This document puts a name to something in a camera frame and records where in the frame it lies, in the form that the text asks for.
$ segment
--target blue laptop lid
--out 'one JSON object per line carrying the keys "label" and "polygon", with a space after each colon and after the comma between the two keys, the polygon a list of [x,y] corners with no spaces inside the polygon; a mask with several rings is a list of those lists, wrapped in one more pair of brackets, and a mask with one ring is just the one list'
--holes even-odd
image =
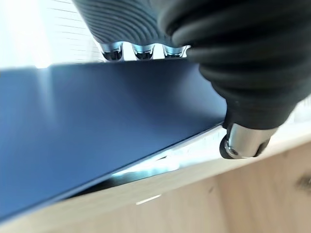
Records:
{"label": "blue laptop lid", "polygon": [[2,71],[0,221],[207,131],[225,111],[183,59]]}

